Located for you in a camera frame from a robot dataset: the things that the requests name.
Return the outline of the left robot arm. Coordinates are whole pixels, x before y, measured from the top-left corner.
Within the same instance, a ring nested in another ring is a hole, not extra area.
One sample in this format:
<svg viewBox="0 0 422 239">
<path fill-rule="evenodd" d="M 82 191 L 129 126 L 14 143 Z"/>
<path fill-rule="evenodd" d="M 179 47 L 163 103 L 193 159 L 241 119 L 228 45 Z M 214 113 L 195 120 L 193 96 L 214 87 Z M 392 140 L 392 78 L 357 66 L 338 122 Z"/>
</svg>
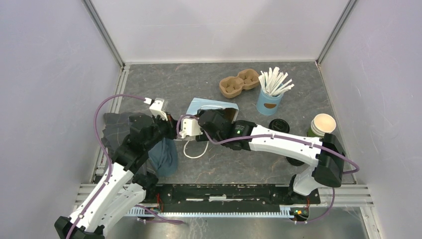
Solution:
<svg viewBox="0 0 422 239">
<path fill-rule="evenodd" d="M 165 138 L 176 138 L 176 123 L 169 114 L 165 118 L 132 117 L 129 134 L 111 158 L 111 168 L 70 216 L 60 216 L 55 222 L 59 238 L 103 239 L 130 209 L 141 203 L 158 179 L 152 173 L 142 175 L 138 171 L 155 145 Z"/>
</svg>

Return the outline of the white wrapped straws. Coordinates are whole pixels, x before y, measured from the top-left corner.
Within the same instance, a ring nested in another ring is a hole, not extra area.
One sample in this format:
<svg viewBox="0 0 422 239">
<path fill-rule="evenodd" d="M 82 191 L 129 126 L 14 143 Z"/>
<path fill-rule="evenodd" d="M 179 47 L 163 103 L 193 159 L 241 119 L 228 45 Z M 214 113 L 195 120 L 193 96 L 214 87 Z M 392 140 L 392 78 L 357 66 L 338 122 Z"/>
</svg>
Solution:
<svg viewBox="0 0 422 239">
<path fill-rule="evenodd" d="M 258 80 L 261 85 L 261 91 L 270 97 L 278 97 L 291 90 L 295 84 L 293 80 L 286 80 L 289 74 L 283 72 L 279 67 L 269 68 L 268 72 L 261 71 Z"/>
</svg>

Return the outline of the stack of black lids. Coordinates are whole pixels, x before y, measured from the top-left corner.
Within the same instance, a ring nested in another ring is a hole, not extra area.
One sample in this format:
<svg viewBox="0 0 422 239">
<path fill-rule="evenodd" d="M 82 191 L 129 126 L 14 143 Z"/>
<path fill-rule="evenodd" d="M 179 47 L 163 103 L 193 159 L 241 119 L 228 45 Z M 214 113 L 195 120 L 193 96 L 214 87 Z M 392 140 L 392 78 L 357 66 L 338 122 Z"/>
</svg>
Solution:
<svg viewBox="0 0 422 239">
<path fill-rule="evenodd" d="M 297 160 L 297 159 L 293 159 L 290 157 L 287 157 L 286 160 L 292 165 L 292 166 L 302 166 L 304 165 L 304 162 Z"/>
</svg>

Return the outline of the grey checked cloth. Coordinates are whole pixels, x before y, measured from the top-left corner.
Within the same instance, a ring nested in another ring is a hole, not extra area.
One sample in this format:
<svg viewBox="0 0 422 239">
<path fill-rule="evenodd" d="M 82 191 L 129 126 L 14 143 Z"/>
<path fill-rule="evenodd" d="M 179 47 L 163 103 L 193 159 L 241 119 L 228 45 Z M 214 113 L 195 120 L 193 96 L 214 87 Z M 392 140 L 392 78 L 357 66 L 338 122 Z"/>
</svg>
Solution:
<svg viewBox="0 0 422 239">
<path fill-rule="evenodd" d="M 104 114 L 105 128 L 101 142 L 107 149 L 110 158 L 117 148 L 123 143 L 124 138 L 130 133 L 130 127 L 137 120 L 148 119 L 150 116 L 143 113 L 125 112 L 121 114 Z"/>
</svg>

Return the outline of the stack of green paper cups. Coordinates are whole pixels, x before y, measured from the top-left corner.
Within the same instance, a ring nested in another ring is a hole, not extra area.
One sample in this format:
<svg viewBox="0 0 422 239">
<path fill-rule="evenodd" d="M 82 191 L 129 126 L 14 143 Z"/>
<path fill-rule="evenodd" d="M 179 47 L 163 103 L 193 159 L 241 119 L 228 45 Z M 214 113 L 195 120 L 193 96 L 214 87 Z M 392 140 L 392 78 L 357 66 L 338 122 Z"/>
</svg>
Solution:
<svg viewBox="0 0 422 239">
<path fill-rule="evenodd" d="M 326 133 L 332 133 L 336 129 L 335 119 L 328 114 L 318 114 L 311 121 L 307 131 L 308 137 L 324 137 Z"/>
</svg>

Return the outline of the light blue paper bag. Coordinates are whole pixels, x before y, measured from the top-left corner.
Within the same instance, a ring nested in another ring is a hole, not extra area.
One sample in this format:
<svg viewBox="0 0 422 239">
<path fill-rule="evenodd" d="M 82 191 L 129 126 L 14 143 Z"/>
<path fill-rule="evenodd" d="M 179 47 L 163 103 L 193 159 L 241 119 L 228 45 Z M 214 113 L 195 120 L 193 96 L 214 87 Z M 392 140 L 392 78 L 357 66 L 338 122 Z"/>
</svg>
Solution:
<svg viewBox="0 0 422 239">
<path fill-rule="evenodd" d="M 186 113 L 182 115 L 178 120 L 178 123 L 180 125 L 179 128 L 181 128 L 182 119 L 194 118 L 194 117 L 199 118 L 200 115 L 202 115 L 206 111 L 217 111 L 218 113 L 221 113 L 223 117 L 228 119 L 229 122 L 234 122 L 238 116 L 239 107 L 236 103 L 202 99 L 202 98 L 193 98 L 191 103 L 189 104 L 189 107 Z M 206 153 L 209 146 L 209 143 L 208 143 L 209 139 L 207 138 L 204 132 L 202 135 L 196 136 L 194 139 L 182 139 L 182 140 L 186 142 L 183 147 L 183 154 L 189 159 L 198 159 L 202 157 Z M 198 156 L 189 156 L 186 153 L 187 145 L 191 141 L 206 141 L 207 142 L 206 147 L 202 154 Z"/>
</svg>

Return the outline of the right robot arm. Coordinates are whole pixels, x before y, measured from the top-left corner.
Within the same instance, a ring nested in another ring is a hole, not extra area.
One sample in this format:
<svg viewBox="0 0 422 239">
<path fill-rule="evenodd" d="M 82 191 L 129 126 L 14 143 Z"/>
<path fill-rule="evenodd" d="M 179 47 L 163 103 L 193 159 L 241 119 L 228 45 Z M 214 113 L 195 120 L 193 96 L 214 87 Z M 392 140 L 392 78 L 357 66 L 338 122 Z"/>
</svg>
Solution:
<svg viewBox="0 0 422 239">
<path fill-rule="evenodd" d="M 294 193 L 307 196 L 314 189 L 339 188 L 344 173 L 345 152 L 337 137 L 305 137 L 271 130 L 246 120 L 229 121 L 218 110 L 206 110 L 198 124 L 211 143 L 232 150 L 269 152 L 298 160 L 308 168 L 294 176 Z"/>
</svg>

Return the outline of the blue cloth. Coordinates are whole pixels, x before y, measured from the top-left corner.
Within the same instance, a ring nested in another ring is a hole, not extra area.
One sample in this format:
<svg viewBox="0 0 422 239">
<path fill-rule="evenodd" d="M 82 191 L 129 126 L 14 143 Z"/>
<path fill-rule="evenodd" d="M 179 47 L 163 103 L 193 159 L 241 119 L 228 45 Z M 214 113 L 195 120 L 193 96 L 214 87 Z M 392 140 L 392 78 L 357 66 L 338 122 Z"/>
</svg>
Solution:
<svg viewBox="0 0 422 239">
<path fill-rule="evenodd" d="M 178 153 L 174 140 L 163 139 L 148 152 L 146 171 L 157 177 L 170 177 L 178 168 Z"/>
</svg>

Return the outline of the brown cardboard cup carrier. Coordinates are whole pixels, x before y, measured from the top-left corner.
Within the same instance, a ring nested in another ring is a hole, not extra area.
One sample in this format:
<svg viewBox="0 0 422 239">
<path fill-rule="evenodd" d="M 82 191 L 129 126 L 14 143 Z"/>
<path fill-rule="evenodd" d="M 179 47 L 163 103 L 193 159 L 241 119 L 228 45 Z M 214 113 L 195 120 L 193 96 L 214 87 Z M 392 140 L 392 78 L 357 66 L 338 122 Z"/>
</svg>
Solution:
<svg viewBox="0 0 422 239">
<path fill-rule="evenodd" d="M 258 73 L 253 69 L 240 71 L 237 76 L 230 76 L 219 82 L 220 92 L 224 97 L 231 99 L 247 91 L 256 88 L 260 83 Z"/>
</svg>

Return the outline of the blue straw holder cup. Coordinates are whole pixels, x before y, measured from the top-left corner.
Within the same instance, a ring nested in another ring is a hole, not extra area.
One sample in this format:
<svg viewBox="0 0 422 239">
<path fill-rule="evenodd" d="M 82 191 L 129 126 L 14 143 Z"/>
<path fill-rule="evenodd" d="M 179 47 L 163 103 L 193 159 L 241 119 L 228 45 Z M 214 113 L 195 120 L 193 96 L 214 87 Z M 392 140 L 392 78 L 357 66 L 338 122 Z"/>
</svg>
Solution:
<svg viewBox="0 0 422 239">
<path fill-rule="evenodd" d="M 282 97 L 283 94 L 276 97 L 267 95 L 262 89 L 260 89 L 256 104 L 257 111 L 265 116 L 275 114 L 278 110 Z"/>
</svg>

